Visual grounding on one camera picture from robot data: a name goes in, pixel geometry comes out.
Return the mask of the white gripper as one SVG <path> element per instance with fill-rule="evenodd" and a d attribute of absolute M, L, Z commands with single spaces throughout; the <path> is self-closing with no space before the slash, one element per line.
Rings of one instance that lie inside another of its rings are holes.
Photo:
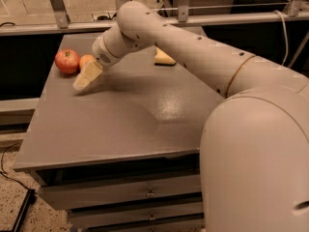
<path fill-rule="evenodd" d="M 127 39 L 118 25 L 99 35 L 93 45 L 93 55 L 97 59 L 87 61 L 81 72 L 73 82 L 73 88 L 77 91 L 85 89 L 99 75 L 102 74 L 102 66 L 111 67 L 128 54 Z"/>

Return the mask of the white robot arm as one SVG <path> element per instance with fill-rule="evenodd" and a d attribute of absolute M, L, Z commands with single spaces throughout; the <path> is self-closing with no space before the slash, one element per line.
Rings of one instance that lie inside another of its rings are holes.
<path fill-rule="evenodd" d="M 130 52 L 163 50 L 223 97 L 200 143 L 207 232 L 309 232 L 309 79 L 131 1 L 93 43 L 82 90 Z"/>

